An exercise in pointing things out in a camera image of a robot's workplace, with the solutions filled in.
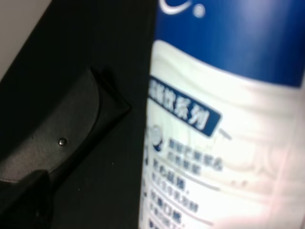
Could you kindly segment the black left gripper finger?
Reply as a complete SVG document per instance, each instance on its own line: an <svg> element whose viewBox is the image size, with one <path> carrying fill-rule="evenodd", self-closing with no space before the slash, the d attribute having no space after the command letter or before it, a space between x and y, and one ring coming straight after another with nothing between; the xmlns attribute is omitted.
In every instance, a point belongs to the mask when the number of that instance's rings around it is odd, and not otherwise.
<svg viewBox="0 0 305 229"><path fill-rule="evenodd" d="M53 213L53 192L46 170L35 170L16 183L1 181L2 229L49 229Z"/></svg>

